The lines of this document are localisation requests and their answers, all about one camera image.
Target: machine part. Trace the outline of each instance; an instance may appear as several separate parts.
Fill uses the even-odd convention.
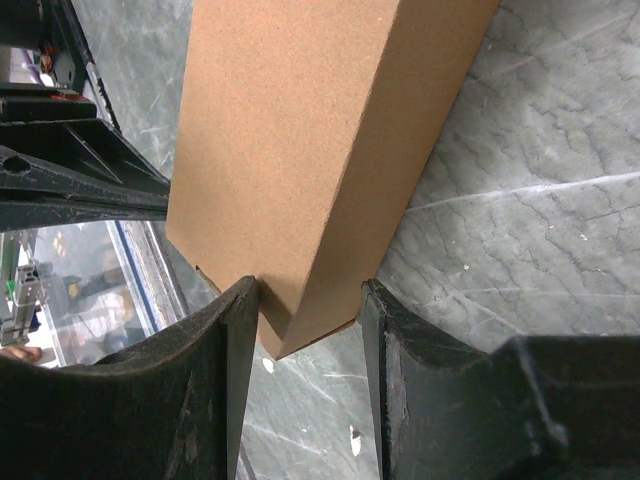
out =
[[[11,321],[13,319],[11,315],[11,309],[9,303],[4,298],[0,298],[0,331],[2,331],[2,325],[4,322]]]
[[[0,0],[0,45],[39,50],[50,36],[48,0]]]
[[[480,353],[376,280],[363,328],[380,478],[640,478],[640,339],[516,337]]]
[[[102,120],[0,124],[0,232],[164,220],[169,182]]]
[[[0,358],[0,462],[11,478],[235,479],[257,322],[245,277],[95,365]]]
[[[52,59],[51,75],[56,84],[82,92],[87,81],[86,40],[70,0],[40,0],[52,12],[51,43],[41,53]]]
[[[6,346],[27,340],[27,335],[37,324],[37,321],[34,323],[34,317],[40,291],[40,278],[36,268],[33,265],[18,267],[13,291],[12,318],[0,325],[0,345]]]
[[[96,118],[95,104],[72,90],[37,84],[0,84],[0,122]]]

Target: black plastic bracket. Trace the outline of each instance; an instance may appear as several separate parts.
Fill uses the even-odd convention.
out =
[[[169,181],[98,119],[0,123],[0,232],[164,220]]]
[[[96,365],[0,358],[7,478],[235,479],[257,322],[245,277]]]
[[[640,478],[640,340],[518,337],[491,355],[375,280],[359,314],[380,478]]]

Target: white vein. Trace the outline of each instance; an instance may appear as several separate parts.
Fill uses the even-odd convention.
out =
[[[474,288],[469,290],[460,290],[458,293],[502,293],[502,292],[518,292],[525,295],[539,295],[550,297],[602,297],[602,298],[637,298],[640,295],[635,293],[570,293],[570,292],[546,292],[544,290],[538,290],[537,288]]]
[[[254,425],[252,423],[249,422],[245,422],[244,423],[247,427],[254,429],[256,432],[260,432],[263,433],[269,437],[274,437],[277,438],[279,440],[282,440],[285,443],[289,443],[291,445],[295,445],[298,448],[301,448],[303,450],[306,450],[307,452],[311,452],[315,455],[322,455],[322,452],[320,450],[316,450],[315,448],[311,448],[311,447],[307,447],[306,445],[302,444],[302,443],[298,443],[295,440],[291,440],[288,437],[282,436],[282,435],[278,435],[276,432],[272,432],[271,430],[267,430],[266,428],[262,428],[259,427],[257,425]]]
[[[527,63],[530,63],[530,62],[534,61],[535,59],[540,58],[540,57],[542,57],[542,56],[544,56],[544,55],[546,55],[546,54],[548,54],[548,53],[550,53],[550,52],[552,52],[554,50],[562,48],[562,47],[564,47],[566,45],[572,45],[574,42],[577,42],[578,40],[582,40],[583,38],[588,37],[589,35],[593,35],[594,33],[597,33],[600,30],[603,30],[603,29],[607,28],[608,26],[613,25],[614,23],[622,22],[623,20],[628,20],[631,17],[633,17],[635,14],[636,14],[636,12],[631,13],[631,14],[625,14],[625,15],[622,15],[620,17],[614,18],[613,20],[610,20],[610,21],[605,22],[605,23],[603,23],[601,25],[598,25],[597,27],[595,27],[595,28],[593,28],[591,30],[588,30],[586,32],[582,32],[582,33],[580,33],[580,34],[578,34],[578,35],[576,35],[574,37],[571,37],[571,38],[569,38],[567,40],[563,40],[562,42],[558,42],[557,44],[553,45],[552,47],[549,47],[549,48],[547,48],[547,49],[545,49],[545,50],[543,50],[541,52],[534,52],[533,55],[529,55],[525,59],[523,59],[523,60],[521,60],[519,62],[511,63],[506,68],[503,68],[501,70],[496,70],[495,72],[491,72],[489,75],[486,75],[484,77],[474,78],[473,80],[467,80],[464,83],[464,85],[465,86],[466,85],[472,85],[472,84],[477,83],[477,82],[482,82],[482,81],[485,81],[485,80],[489,80],[491,78],[499,77],[500,75],[503,75],[503,74],[508,73],[508,72],[510,72],[512,70],[520,68],[523,65],[526,65]]]
[[[351,375],[348,373],[325,373],[322,376],[327,378],[361,378],[362,380],[367,380],[367,377],[364,375]]]
[[[467,202],[473,200],[495,200],[497,198],[501,198],[507,195],[516,195],[516,194],[548,194],[552,192],[559,192],[562,190],[569,190],[571,188],[576,187],[585,187],[585,186],[593,186],[593,185],[606,185],[608,183],[615,182],[626,182],[629,180],[636,180],[640,178],[640,172],[632,172],[632,173],[622,173],[620,175],[605,175],[602,177],[590,178],[588,180],[580,180],[578,182],[566,182],[566,183],[551,183],[551,184],[541,184],[541,185],[531,185],[529,187],[521,187],[514,188],[513,190],[496,190],[492,192],[484,192],[484,193],[472,193],[470,195],[462,195],[460,197],[447,198],[445,200],[439,200],[437,202],[428,203],[426,205],[421,205],[419,207],[411,207],[407,208],[406,212],[415,212],[419,210],[428,210],[431,208],[436,208],[442,205],[446,205],[448,203],[458,203],[458,202]]]
[[[326,398],[327,400],[329,400],[332,403],[337,404],[337,400],[335,398],[333,398],[331,395],[329,395],[328,393],[326,393],[324,390],[322,390],[320,387],[318,387],[315,383],[311,382],[302,372],[298,371],[296,368],[294,368],[289,362],[287,361],[282,361],[280,362],[282,365],[284,365],[286,368],[288,368],[289,370],[291,370],[296,376],[298,376],[299,378],[301,378],[302,380],[304,380],[304,382],[309,385],[309,387],[311,387],[313,390],[315,390],[316,392],[318,392],[318,394],[323,397]]]
[[[451,295],[452,297],[457,298],[461,303],[463,304],[472,304],[474,307],[476,307],[478,310],[480,310],[481,312],[485,312],[488,313],[489,315],[491,315],[491,318],[496,320],[497,322],[501,323],[502,325],[504,325],[505,327],[513,330],[514,332],[516,332],[518,335],[525,335],[525,331],[522,330],[521,328],[516,327],[513,323],[511,323],[509,320],[507,320],[504,317],[501,317],[500,315],[498,315],[496,312],[494,312],[493,310],[480,305],[478,302],[474,302],[473,300],[471,300],[468,297],[465,297],[463,294],[454,294]]]

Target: white debris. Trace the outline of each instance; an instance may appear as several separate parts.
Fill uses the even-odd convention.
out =
[[[353,428],[353,425],[349,425],[349,432],[351,437],[351,453],[353,453],[354,457],[357,457],[360,455],[360,450],[362,450],[362,435]]]
[[[264,369],[269,373],[273,373],[273,371],[275,370],[273,362],[271,360],[269,360],[268,358],[263,358],[262,359],[262,365],[264,365]]]

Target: finger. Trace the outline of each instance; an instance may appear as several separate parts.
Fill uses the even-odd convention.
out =
[[[7,350],[18,360],[22,360],[23,362],[29,361],[29,354],[23,351],[20,347],[7,347]]]
[[[32,363],[39,362],[42,358],[42,349],[40,347],[22,347],[22,350],[29,355]]]

